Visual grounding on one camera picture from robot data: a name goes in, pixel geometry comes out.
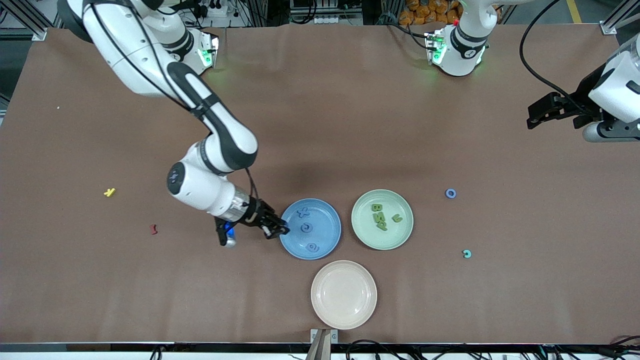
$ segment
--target power strip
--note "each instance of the power strip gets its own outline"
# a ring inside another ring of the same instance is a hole
[[[223,5],[220,9],[209,8],[209,12],[207,12],[207,16],[211,17],[227,17],[227,13],[229,10],[228,5]]]
[[[337,24],[340,22],[340,17],[337,15],[323,15],[314,17],[314,24]]]

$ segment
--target blue plate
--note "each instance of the blue plate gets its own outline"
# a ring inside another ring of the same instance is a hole
[[[294,202],[282,214],[289,233],[280,235],[287,251],[298,259],[317,260],[327,256],[340,240],[342,227],[335,209],[319,199]]]

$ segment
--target floor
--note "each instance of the floor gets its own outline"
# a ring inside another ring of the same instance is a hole
[[[507,24],[528,24],[533,17],[540,12],[550,0],[537,0],[516,7],[507,20]],[[571,24],[574,22],[598,22],[604,19],[620,0],[561,0],[551,8],[543,17],[540,24]],[[577,11],[570,11],[570,5],[575,6]],[[626,39],[640,32],[640,21],[629,24],[618,31],[618,41],[624,42]],[[0,94],[11,98],[15,85],[24,66],[24,62],[31,47],[30,41],[0,40]],[[5,110],[6,105],[0,102],[0,111]]]

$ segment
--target table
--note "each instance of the table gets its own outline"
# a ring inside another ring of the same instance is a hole
[[[429,67],[411,38],[382,26],[222,36],[204,78],[259,139],[260,196],[278,211],[317,197],[342,219],[338,247],[302,261],[256,229],[221,248],[213,218],[165,188],[205,128],[167,99],[132,94],[91,44],[50,29],[0,129],[0,338],[308,341],[323,326],[312,279],[338,259],[378,285],[373,316],[341,341],[636,333],[640,147],[587,143],[569,120],[527,130],[527,106],[550,89],[518,59],[523,31],[497,26],[465,78]],[[567,90],[617,48],[597,25],[536,26],[529,38],[531,66]],[[232,180],[248,188],[244,174]],[[356,199],[376,188],[415,214],[396,250],[367,248],[350,226]]]

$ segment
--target robotic arm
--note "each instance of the robotic arm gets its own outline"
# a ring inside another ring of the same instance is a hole
[[[588,142],[640,141],[640,34],[587,75],[569,97],[550,92],[529,106],[527,127],[575,117]]]
[[[465,12],[458,25],[446,25],[433,34],[425,34],[429,62],[453,76],[468,75],[480,63],[487,38],[497,22],[492,6],[495,0],[460,2]],[[556,2],[550,3],[538,16]],[[573,94],[558,91],[562,94],[551,92],[529,107],[529,129],[549,120],[575,117],[574,128],[586,126],[582,135],[589,142],[640,141],[640,34],[620,46],[605,64],[585,77]]]
[[[498,21],[492,4],[530,1],[533,0],[460,0],[465,12],[458,25],[446,25],[426,39],[429,62],[449,75],[469,75],[482,61],[486,41]]]
[[[258,143],[200,79],[212,65],[211,36],[187,29],[162,5],[158,0],[59,0],[58,9],[65,25],[92,40],[129,89],[167,96],[209,129],[210,135],[171,167],[167,187],[176,199],[216,217],[220,245],[235,245],[227,236],[235,224],[260,227],[268,239],[286,234],[273,208],[227,179],[253,164]]]

